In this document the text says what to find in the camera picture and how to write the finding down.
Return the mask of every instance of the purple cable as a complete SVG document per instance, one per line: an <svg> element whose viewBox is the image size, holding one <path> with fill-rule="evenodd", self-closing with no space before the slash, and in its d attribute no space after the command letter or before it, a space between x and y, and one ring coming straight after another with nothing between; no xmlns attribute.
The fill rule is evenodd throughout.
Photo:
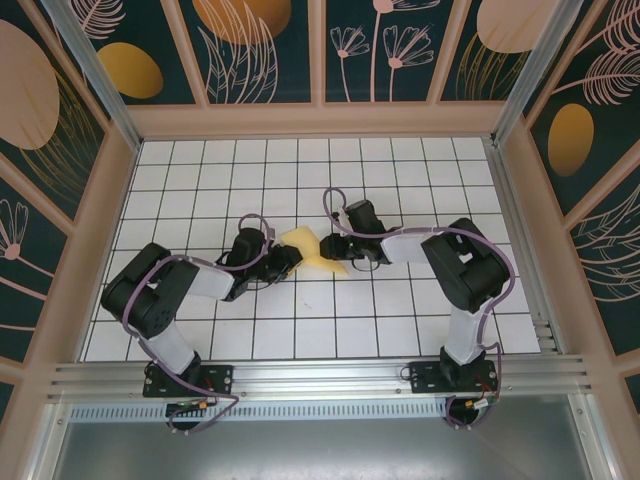
<svg viewBox="0 0 640 480"><path fill-rule="evenodd" d="M252 267L253 265L255 265L256 263L258 263L260 261L260 259L262 257L264 257L266 255L266 253L269 250L269 244L271 243L271 241L273 240L274 237L274 232L273 229L271 229L269 227L269 224L267 223L267 221L265 220L264 217L262 217L261 215L255 214L255 213L250 213L248 215L245 215L244 217L242 217L240 219L240 221L238 222L238 230L240 230L240 228L242 228L242 223L244 222L244 220L246 220L247 218L257 218L260 220L260 223L264 226L265 230L266 230L266 237L265 237L265 242L264 245L262 247L262 250L260 251L260 253L258 254L258 256L256 258L254 258L253 260L251 260L249 263L246 263L245 265L240 265L238 267L225 267L223 265L214 265L211 262L201 259L201 258L193 258L193 257L189 257L187 255L170 255L166 258L163 258L162 260L160 260L158 263L156 263L151 270L149 270L149 272L147 272L147 274L142 278L142 280L140 281L140 283L136 286L136 288L133 290L133 293L131 294L131 297L129 298L129 301L127 302L127 305L124 307L124 312L122 313L122 328L124 329L125 332L127 332L129 335L131 335L133 338L135 338L138 341L138 345L140 345L140 348L142 348L142 350L144 351L144 353L146 353L149 358L151 358L151 360L158 365L163 371L164 373L166 373L174 382L178 383L179 385L182 385L183 387L187 388L188 390L191 390L192 392L196 392L199 393L201 395L204 395L206 398L225 398L225 399L229 399L229 400L233 400L231 402L231 404L229 404L228 406L226 406L225 408L222 409L222 411L220 411L217 415L215 415L212 419L207 420L206 422L202 422L199 423L197 426L195 426L194 428L190 429L190 430L185 430L185 431L181 431L181 430L177 430L175 428L175 426L173 425L173 420L175 419L175 417L177 415L179 415L180 413L184 412L187 410L187 408L184 409L179 409L176 410L170 417L169 417L169 426L171 427L173 433L177 433L177 432L182 432L183 435L188 435L189 433L197 433L197 432L201 432L202 430L205 430L206 428L210 427L211 425L213 425L214 423L216 423L222 416L224 416L229 410L231 410L233 407L235 407L238 402L240 401L240 398L237 397L236 395L227 395L226 393L216 393L216 392L211 392L209 390L205 390L203 388L200 387L196 387L195 385L191 385L188 382L185 382L184 380L182 380L178 375L176 375L175 373L173 373L164 363L162 363L162 361L146 346L146 344L141 341L141 336L140 334L136 331L133 330L131 327L129 327L129 315L131 314L131 309L133 308L133 305L135 303L135 301L138 299L138 296L140 295L140 292L142 292L142 289L144 287L147 286L147 283L149 282L149 280L151 280L151 277L153 277L158 271L160 271L160 269L162 267L164 267L166 264L176 261L176 260L194 260L196 261L196 263L201 263L204 265L208 265L208 266L213 266L214 268L218 268L220 270L225 270L225 271L238 271L238 270L245 270L247 268Z"/></svg>
<svg viewBox="0 0 640 480"><path fill-rule="evenodd" d="M482 340L483 340L483 336L484 336L484 327L485 327L485 324L487 323L487 317L491 313L491 310L493 310L496 307L496 305L498 305L505 298L507 298L507 296L511 293L511 291L515 287L516 274L515 274L515 271L513 269L513 265L511 265L511 262L509 261L509 258L507 258L507 256L502 252L502 250L500 250L496 245L494 245L492 242L490 242L489 240L487 240L483 236L476 235L473 232L468 232L467 230L462 230L462 229L459 229L459 228L452 228L452 227L411 227L411 228L401 228L401 229L398 229L398 230L394 230L392 232L379 233L379 234L369 234L369 233L354 232L352 230L349 230L348 228L343 227L342 225L340 225L340 222L338 222L335 218L333 218L333 215L331 214L331 209L329 208L329 205L327 203L327 197L329 196L329 194L331 192L336 192L336 193L338 193L340 195L340 197L342 197L342 208L343 209L347 206L347 196L344 194L344 192L342 190L340 190L339 188L329 187L322 194L322 204L323 204L322 206L324 207L324 213L325 213L325 215L327 216L327 218L329 219L329 221L331 222L331 224L334 227L336 227L341 232L346 233L347 235L351 235L353 237L359 237L359 238L384 239L384 238L389 238L389 237L395 237L396 235L403 235L405 233L454 233L456 235L463 235L465 237L472 238L472 239L482 243L483 245L486 245L491 250L493 250L500 257L500 259L505 263L505 265L507 266L507 269L509 270L509 285L507 285L506 290L504 292L502 292L502 294L499 297L495 298L485 308L485 311L483 312L482 317L480 318L480 327L478 328L478 336L477 336L477 339L476 339L478 344L484 350L492 350L494 348L498 349L498 359L497 359L497 361L498 361L498 372L497 372L498 387L496 389L496 396L498 396L500 394L500 386L502 384L502 378L501 378L502 377L502 360L501 360L502 350L500 349L500 343L499 342L496 342L493 345L490 345L490 346L487 347L487 346L482 344ZM451 426L463 425L461 422L459 422L455 418L451 417L451 415L449 414L449 411L451 409L451 404L453 403L453 401L455 399L456 399L455 395L450 397L447 400L447 405L445 407L445 421ZM488 413L489 412L487 411L482 416L482 418L480 420L478 420L476 425L480 425L486 419Z"/></svg>

